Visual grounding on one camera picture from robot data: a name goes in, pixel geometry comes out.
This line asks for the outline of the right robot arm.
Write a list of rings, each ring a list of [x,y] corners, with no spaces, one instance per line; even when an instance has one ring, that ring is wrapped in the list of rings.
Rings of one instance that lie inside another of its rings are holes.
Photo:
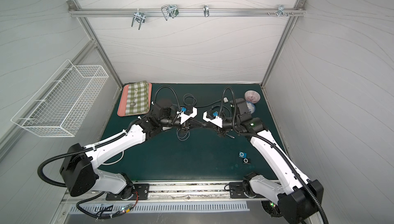
[[[264,157],[279,182],[275,183],[264,176],[251,173],[245,177],[244,193],[247,197],[262,195],[278,207],[281,215],[290,224],[304,223],[310,216],[319,213],[322,222],[328,218],[322,207],[324,188],[318,180],[310,178],[299,170],[276,143],[272,133],[265,128],[259,118],[252,118],[246,100],[237,99],[233,88],[227,86],[232,97],[232,117],[224,117],[222,110],[207,111],[203,115],[207,128],[213,128],[218,134],[234,131],[239,136],[248,138],[250,143]]]

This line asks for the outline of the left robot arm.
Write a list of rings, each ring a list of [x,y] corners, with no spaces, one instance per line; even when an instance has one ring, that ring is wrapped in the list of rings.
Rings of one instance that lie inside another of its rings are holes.
[[[165,128],[187,130],[188,122],[194,120],[197,112],[197,108],[193,106],[178,105],[174,108],[170,100],[154,99],[150,111],[142,118],[132,121],[127,129],[84,147],[74,144],[67,153],[43,161],[38,166],[37,174],[47,184],[67,188],[72,197],[88,191],[129,195],[133,184],[125,174],[105,172],[99,167],[121,152],[155,137]],[[46,165],[60,159],[63,160],[60,168],[62,183],[44,174]]]

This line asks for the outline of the blue mp3 player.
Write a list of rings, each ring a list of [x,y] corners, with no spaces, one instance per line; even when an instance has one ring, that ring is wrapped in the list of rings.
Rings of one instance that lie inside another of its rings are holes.
[[[239,157],[241,157],[241,158],[246,158],[246,157],[247,157],[247,154],[244,153],[244,152],[240,152],[240,153],[239,153]]]

